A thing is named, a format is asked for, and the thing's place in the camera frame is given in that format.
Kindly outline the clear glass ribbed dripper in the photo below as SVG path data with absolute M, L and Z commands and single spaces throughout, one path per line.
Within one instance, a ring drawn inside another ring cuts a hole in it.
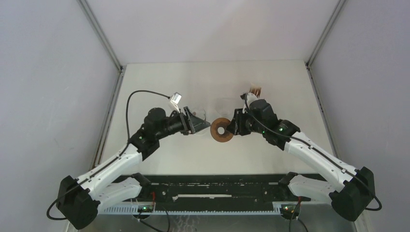
M 234 115 L 234 110 L 237 108 L 235 98 L 217 98 L 215 102 L 215 110 L 220 117 L 231 119 Z

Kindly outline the glass carafe with wooden collar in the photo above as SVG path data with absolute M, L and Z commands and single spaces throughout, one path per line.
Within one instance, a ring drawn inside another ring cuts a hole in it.
M 203 108 L 192 108 L 191 112 L 193 115 L 197 116 L 200 119 L 206 120 L 206 111 Z M 207 128 L 195 133 L 196 136 L 202 136 L 206 134 Z

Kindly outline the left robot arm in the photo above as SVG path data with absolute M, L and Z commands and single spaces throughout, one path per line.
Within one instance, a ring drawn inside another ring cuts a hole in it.
M 128 177 L 119 183 L 114 181 L 124 170 L 152 155 L 160 147 L 161 139 L 175 133 L 195 134 L 210 125 L 188 107 L 181 112 L 173 111 L 170 116 L 162 108 L 152 108 L 140 129 L 118 153 L 77 178 L 69 175 L 62 179 L 56 199 L 57 209 L 77 230 L 81 230 L 104 209 L 123 200 L 148 200 L 151 188 L 135 177 Z

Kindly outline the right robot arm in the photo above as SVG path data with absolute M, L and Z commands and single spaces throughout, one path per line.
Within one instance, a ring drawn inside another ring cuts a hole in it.
M 348 221 L 356 221 L 376 199 L 374 174 L 369 168 L 358 169 L 326 152 L 298 126 L 279 119 L 264 99 L 247 101 L 243 108 L 235 109 L 226 130 L 240 136 L 261 134 L 269 144 L 294 155 L 324 178 L 320 181 L 288 173 L 279 188 L 285 201 L 307 197 L 331 205 Z

